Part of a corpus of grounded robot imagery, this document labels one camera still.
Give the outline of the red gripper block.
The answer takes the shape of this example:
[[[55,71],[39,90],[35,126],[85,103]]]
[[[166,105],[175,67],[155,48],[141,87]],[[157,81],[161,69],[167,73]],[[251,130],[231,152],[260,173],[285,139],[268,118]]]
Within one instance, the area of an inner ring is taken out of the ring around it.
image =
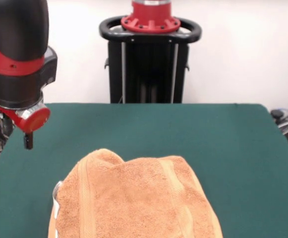
[[[24,134],[25,149],[33,149],[33,132],[40,129],[49,119],[51,110],[43,103],[43,98],[27,109],[5,109],[0,106],[0,113],[9,117]]]

